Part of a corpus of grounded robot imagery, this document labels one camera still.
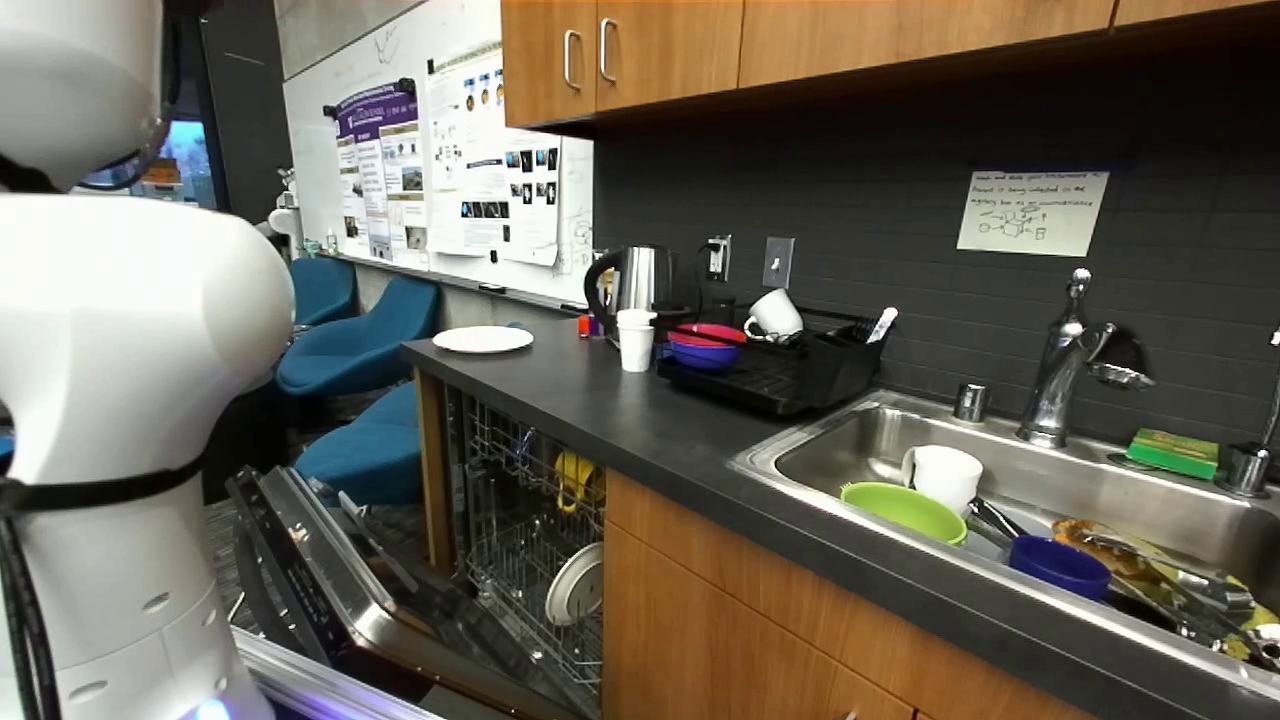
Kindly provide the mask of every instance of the kitchen counter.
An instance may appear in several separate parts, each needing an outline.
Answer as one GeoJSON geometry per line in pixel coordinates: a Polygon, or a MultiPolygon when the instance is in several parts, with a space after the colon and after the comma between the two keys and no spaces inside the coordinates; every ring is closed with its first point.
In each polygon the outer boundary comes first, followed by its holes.
{"type": "Polygon", "coordinates": [[[809,573],[1073,699],[1090,716],[1276,716],[1280,685],[1199,651],[1188,640],[1125,637],[1073,614],[1073,601],[1007,593],[878,532],[855,532],[803,509],[727,461],[785,425],[766,425],[662,375],[624,375],[616,353],[578,339],[571,319],[525,326],[535,343],[512,357],[453,357],[409,343],[417,374],[571,443],[662,491],[694,516],[803,563],[809,573]]]}

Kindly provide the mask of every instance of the cup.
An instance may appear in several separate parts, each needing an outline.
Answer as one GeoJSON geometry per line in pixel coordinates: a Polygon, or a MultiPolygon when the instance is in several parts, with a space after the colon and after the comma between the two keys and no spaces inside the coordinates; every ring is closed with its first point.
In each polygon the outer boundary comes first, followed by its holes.
{"type": "Polygon", "coordinates": [[[620,308],[616,314],[616,348],[624,357],[624,374],[646,374],[652,319],[654,319],[654,314],[646,314],[646,308],[620,308]]]}
{"type": "Polygon", "coordinates": [[[751,305],[744,334],[765,343],[785,343],[803,334],[803,319],[791,296],[785,289],[771,289],[751,305]]]}
{"type": "Polygon", "coordinates": [[[554,509],[575,513],[593,498],[595,464],[571,450],[554,452],[554,509]]]}
{"type": "Polygon", "coordinates": [[[921,443],[905,458],[905,485],[965,516],[983,464],[950,443],[921,443]]]}

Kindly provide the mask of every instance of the white mug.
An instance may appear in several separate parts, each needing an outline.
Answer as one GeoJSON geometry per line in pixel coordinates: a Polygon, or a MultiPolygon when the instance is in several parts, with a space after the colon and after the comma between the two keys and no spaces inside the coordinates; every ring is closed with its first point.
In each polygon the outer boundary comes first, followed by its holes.
{"type": "Polygon", "coordinates": [[[791,296],[785,289],[771,289],[751,305],[744,334],[765,343],[785,343],[803,334],[803,319],[791,296]]]}
{"type": "Polygon", "coordinates": [[[950,443],[921,443],[905,458],[905,485],[921,498],[932,498],[965,516],[983,464],[950,443]]]}

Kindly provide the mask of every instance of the dish rack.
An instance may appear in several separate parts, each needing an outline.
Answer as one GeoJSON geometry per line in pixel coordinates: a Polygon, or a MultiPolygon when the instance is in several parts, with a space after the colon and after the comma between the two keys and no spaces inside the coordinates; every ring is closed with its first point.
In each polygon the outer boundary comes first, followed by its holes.
{"type": "Polygon", "coordinates": [[[459,582],[502,627],[509,667],[535,672],[575,712],[601,716],[602,651],[602,485],[565,513],[554,458],[571,452],[530,425],[445,392],[453,546],[459,582]]]}

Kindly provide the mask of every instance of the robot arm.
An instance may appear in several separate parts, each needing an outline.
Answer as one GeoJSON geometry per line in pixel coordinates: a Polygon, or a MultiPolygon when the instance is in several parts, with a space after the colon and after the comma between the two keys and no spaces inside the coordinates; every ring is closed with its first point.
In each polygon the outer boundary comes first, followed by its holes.
{"type": "MultiPolygon", "coordinates": [[[[10,191],[67,189],[152,146],[155,86],[159,0],[0,0],[0,406],[17,422],[0,490],[95,498],[3,516],[49,622],[49,716],[269,712],[220,622],[186,469],[287,343],[284,259],[230,218],[10,191]],[[95,491],[155,476],[174,485],[95,491]]],[[[0,716],[33,709],[33,667],[9,658],[33,637],[10,634],[0,624],[0,716]]]]}

